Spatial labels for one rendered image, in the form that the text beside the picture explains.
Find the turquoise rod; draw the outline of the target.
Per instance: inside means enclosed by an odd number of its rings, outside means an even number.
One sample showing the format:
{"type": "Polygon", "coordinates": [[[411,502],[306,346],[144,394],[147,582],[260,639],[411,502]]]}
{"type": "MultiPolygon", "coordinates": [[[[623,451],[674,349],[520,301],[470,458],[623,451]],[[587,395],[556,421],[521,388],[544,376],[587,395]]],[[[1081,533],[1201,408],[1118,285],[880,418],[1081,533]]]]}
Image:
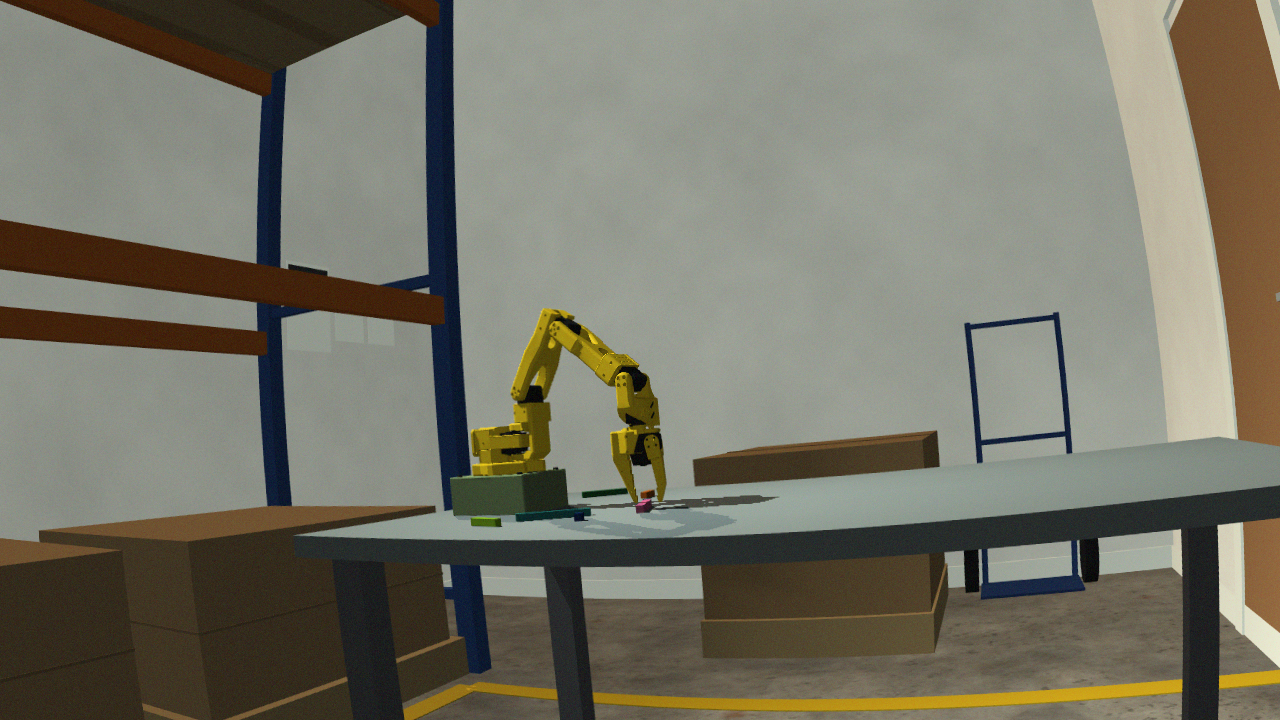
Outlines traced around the turquoise rod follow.
{"type": "Polygon", "coordinates": [[[573,512],[584,512],[584,516],[591,516],[591,509],[568,509],[568,510],[556,510],[556,511],[543,511],[543,512],[518,512],[515,514],[516,521],[532,521],[532,520],[545,520],[557,518],[573,518],[573,512]]]}

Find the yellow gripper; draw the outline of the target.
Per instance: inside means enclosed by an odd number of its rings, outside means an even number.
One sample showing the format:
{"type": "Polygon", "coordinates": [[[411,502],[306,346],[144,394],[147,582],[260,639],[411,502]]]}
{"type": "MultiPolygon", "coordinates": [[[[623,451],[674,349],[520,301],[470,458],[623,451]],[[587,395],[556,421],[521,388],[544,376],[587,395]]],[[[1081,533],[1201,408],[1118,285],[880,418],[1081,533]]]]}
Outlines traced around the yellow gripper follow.
{"type": "Polygon", "coordinates": [[[611,432],[612,457],[634,503],[637,503],[637,495],[634,487],[632,464],[634,466],[652,464],[658,487],[657,498],[658,502],[663,501],[666,493],[666,468],[663,442],[659,432],[660,428],[646,429],[646,425],[634,425],[611,432]]]}

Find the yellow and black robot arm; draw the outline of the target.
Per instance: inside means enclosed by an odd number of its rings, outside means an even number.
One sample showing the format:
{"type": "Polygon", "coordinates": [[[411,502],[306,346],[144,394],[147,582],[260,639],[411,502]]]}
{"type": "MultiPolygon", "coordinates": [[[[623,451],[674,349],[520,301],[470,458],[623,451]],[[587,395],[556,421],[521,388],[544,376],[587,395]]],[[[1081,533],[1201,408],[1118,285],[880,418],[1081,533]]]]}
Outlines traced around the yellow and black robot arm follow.
{"type": "Polygon", "coordinates": [[[622,421],[628,427],[646,425],[649,429],[660,425],[658,398],[652,392],[649,377],[637,370],[639,364],[627,354],[614,354],[573,318],[564,310],[543,307],[511,389],[512,398],[517,401],[513,405],[516,424],[474,430],[475,448],[480,450],[480,464],[472,465],[474,477],[547,470],[544,457],[550,454],[550,402],[543,398],[549,393],[562,346],[591,368],[607,386],[616,386],[617,413],[622,421]],[[530,386],[536,374],[535,386],[530,386]]]}

